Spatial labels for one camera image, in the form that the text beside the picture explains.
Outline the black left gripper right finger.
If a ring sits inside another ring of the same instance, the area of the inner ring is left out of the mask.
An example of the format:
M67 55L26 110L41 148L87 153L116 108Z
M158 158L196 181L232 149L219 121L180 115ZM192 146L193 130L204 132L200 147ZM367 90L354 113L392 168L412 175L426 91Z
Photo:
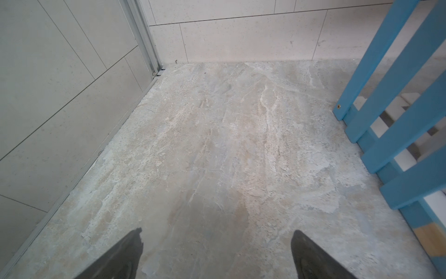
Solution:
M300 230L293 233L290 247L299 279L356 279Z

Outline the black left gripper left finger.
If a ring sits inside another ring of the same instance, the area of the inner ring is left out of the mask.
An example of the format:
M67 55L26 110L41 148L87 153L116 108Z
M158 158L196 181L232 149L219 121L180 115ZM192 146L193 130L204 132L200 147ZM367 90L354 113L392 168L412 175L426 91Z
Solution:
M144 250L139 227L130 231L76 279L134 279Z

